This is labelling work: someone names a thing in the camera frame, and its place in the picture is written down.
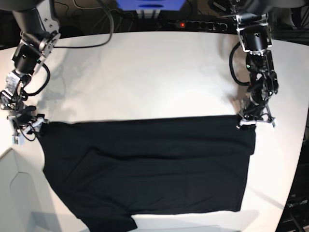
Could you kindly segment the blue plastic bin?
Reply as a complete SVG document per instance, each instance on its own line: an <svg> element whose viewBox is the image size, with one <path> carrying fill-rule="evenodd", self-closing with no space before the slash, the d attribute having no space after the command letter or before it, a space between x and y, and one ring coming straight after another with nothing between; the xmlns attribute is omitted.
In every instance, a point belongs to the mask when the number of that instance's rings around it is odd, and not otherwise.
<svg viewBox="0 0 309 232"><path fill-rule="evenodd" d="M179 11L185 0L117 0L118 7L124 11L165 10Z"/></svg>

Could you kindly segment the black equipment at right edge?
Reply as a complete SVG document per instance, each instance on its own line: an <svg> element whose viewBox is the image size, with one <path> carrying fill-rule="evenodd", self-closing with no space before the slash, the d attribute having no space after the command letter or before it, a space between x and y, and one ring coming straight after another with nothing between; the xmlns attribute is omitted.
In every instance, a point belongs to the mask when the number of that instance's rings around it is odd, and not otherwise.
<svg viewBox="0 0 309 232"><path fill-rule="evenodd" d="M299 158L277 232L304 232L309 228L309 158Z"/></svg>

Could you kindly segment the black power strip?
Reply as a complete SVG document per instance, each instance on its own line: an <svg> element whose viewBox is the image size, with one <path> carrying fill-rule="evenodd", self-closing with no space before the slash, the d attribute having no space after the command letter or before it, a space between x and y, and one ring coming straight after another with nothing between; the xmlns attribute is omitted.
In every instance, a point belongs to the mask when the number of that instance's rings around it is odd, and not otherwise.
<svg viewBox="0 0 309 232"><path fill-rule="evenodd" d="M189 31L189 32L214 32L221 33L228 31L228 25L217 22L202 21L180 21L168 22L164 27L165 30Z"/></svg>

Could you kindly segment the white box at table corner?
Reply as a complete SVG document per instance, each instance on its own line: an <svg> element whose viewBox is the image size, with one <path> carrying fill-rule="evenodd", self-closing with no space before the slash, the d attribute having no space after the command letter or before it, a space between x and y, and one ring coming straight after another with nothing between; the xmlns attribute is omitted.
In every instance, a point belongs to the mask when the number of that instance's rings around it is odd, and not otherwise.
<svg viewBox="0 0 309 232"><path fill-rule="evenodd" d="M49 185L34 168L9 148L0 157L0 230L60 232Z"/></svg>

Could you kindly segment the black T-shirt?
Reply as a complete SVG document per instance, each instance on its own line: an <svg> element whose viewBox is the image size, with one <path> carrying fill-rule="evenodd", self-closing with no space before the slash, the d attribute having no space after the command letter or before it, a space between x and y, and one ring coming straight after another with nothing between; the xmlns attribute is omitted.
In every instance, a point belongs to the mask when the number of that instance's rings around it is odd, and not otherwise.
<svg viewBox="0 0 309 232"><path fill-rule="evenodd" d="M43 125L43 173L92 232L128 232L134 215L237 212L255 126L237 116Z"/></svg>

